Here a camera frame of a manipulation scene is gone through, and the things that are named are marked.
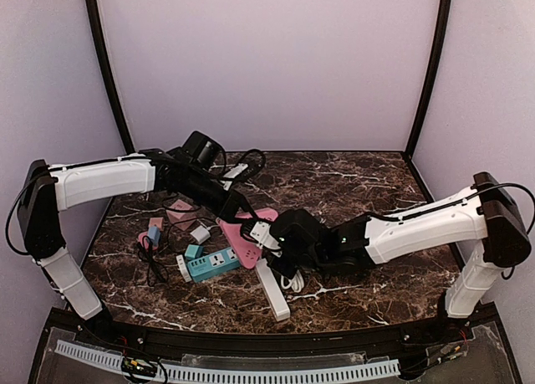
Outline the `white power strip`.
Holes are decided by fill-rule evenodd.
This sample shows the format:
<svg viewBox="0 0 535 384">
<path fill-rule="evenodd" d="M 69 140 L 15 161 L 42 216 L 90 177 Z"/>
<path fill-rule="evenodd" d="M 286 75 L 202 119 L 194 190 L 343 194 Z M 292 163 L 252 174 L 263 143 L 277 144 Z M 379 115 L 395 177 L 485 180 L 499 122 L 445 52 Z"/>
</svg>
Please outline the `white power strip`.
<svg viewBox="0 0 535 384">
<path fill-rule="evenodd" d="M 255 273 L 266 295 L 273 316 L 277 322 L 290 318 L 291 311 L 283 293 L 274 278 L 272 270 L 268 267 L 266 259 L 259 259 L 255 265 Z"/>
</svg>

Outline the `pink triangular power strip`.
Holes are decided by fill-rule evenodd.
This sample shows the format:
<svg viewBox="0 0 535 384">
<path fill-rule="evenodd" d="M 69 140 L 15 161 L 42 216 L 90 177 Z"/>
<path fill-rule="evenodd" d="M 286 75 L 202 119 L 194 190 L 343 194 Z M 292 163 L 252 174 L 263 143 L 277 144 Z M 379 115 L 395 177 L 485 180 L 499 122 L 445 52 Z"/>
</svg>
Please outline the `pink triangular power strip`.
<svg viewBox="0 0 535 384">
<path fill-rule="evenodd" d="M 256 210 L 256 214 L 270 222 L 274 221 L 278 216 L 278 212 L 269 207 Z M 251 218 L 252 216 L 248 212 L 242 212 L 238 213 L 237 217 Z M 257 261 L 262 257 L 262 250 L 256 244 L 242 238 L 239 224 L 227 223 L 220 218 L 217 219 L 217 222 L 241 265 L 245 269 L 254 269 Z"/>
</svg>

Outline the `white usb charger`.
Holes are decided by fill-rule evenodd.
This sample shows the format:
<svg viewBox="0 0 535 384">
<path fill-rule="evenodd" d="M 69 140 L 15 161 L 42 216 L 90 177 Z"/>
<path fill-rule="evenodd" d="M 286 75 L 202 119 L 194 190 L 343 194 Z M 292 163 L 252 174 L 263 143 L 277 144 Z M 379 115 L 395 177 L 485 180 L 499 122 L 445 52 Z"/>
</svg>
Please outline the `white usb charger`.
<svg viewBox="0 0 535 384">
<path fill-rule="evenodd" d="M 210 231 L 204 226 L 198 226 L 190 232 L 190 235 L 193 237 L 195 242 L 199 245 L 203 244 L 210 237 Z"/>
</svg>

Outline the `pink cube socket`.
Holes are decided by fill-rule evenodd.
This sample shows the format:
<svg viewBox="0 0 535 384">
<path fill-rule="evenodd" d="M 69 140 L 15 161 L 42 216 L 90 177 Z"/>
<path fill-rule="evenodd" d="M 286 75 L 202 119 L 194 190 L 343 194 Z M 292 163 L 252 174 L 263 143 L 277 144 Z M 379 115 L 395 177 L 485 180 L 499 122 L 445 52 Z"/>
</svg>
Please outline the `pink cube socket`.
<svg viewBox="0 0 535 384">
<path fill-rule="evenodd" d="M 176 200 L 164 209 L 172 227 L 182 231 L 187 230 L 197 218 L 198 209 L 182 200 Z"/>
</svg>

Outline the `teal charger plug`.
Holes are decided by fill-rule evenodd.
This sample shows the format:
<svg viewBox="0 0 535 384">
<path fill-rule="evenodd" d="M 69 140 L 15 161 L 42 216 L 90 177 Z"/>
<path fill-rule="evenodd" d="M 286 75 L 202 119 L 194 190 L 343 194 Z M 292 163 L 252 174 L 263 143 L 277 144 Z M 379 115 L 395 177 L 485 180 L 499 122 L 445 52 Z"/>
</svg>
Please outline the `teal charger plug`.
<svg viewBox="0 0 535 384">
<path fill-rule="evenodd" d="M 184 253 L 186 260 L 198 259 L 203 255 L 204 247 L 198 244 L 189 244 Z"/>
</svg>

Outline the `teal power strip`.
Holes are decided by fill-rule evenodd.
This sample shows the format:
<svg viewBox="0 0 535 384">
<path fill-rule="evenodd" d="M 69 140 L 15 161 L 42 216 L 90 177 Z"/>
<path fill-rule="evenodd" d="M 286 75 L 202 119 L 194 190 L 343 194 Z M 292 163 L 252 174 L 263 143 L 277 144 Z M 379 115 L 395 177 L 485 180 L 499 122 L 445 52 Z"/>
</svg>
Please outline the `teal power strip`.
<svg viewBox="0 0 535 384">
<path fill-rule="evenodd" d="M 195 283 L 224 274 L 241 267 L 241 263 L 232 247 L 218 250 L 206 256 L 189 261 L 186 265 Z"/>
</svg>

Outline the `light pink charger block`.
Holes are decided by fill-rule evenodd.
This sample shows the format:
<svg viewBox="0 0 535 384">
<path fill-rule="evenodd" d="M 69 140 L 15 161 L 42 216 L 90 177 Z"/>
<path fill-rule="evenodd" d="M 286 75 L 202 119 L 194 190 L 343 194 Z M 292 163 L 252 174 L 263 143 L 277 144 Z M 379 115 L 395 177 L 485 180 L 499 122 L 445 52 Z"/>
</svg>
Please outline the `light pink charger block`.
<svg viewBox="0 0 535 384">
<path fill-rule="evenodd" d="M 148 223 L 148 228 L 145 233 L 148 245 L 152 248 L 158 248 L 161 240 L 161 233 L 163 230 L 164 218 L 151 218 Z"/>
</svg>

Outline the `bright pink plug adapter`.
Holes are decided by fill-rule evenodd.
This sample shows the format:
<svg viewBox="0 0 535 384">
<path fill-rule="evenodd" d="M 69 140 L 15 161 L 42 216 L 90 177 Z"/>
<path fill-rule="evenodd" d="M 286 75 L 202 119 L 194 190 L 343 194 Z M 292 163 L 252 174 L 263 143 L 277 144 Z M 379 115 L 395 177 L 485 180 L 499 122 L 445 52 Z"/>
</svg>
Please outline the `bright pink plug adapter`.
<svg viewBox="0 0 535 384">
<path fill-rule="evenodd" d="M 152 239 L 147 232 L 140 233 L 137 238 L 137 242 L 144 248 L 148 248 L 152 245 Z"/>
</svg>

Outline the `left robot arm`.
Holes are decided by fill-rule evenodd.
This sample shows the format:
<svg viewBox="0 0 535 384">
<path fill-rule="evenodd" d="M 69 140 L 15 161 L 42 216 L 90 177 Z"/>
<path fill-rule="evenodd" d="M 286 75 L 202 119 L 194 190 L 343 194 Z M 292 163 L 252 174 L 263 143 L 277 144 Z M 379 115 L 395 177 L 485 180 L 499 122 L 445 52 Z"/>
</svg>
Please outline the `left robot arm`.
<svg viewBox="0 0 535 384">
<path fill-rule="evenodd" d="M 59 213 L 79 204 L 131 193 L 179 193 L 221 220 L 242 224 L 239 211 L 256 213 L 247 199 L 226 189 L 224 176 L 209 171 L 222 147 L 200 131 L 170 151 L 149 149 L 98 161 L 50 166 L 33 161 L 11 214 L 18 219 L 23 255 L 51 278 L 74 312 L 90 320 L 104 304 L 68 250 Z"/>
</svg>

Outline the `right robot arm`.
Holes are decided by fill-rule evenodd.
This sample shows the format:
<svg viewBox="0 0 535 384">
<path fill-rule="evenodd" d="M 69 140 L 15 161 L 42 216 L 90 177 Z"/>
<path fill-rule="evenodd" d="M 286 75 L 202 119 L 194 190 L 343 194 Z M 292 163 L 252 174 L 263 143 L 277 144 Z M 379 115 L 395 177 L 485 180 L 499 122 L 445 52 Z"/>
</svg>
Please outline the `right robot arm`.
<svg viewBox="0 0 535 384">
<path fill-rule="evenodd" d="M 479 172 L 474 182 L 437 202 L 387 216 L 366 212 L 333 228 L 304 209 L 281 213 L 267 231 L 265 247 L 292 265 L 327 274 L 352 274 L 449 243 L 472 241 L 460 277 L 440 307 L 448 319 L 466 319 L 498 276 L 532 251 L 509 184 Z"/>
</svg>

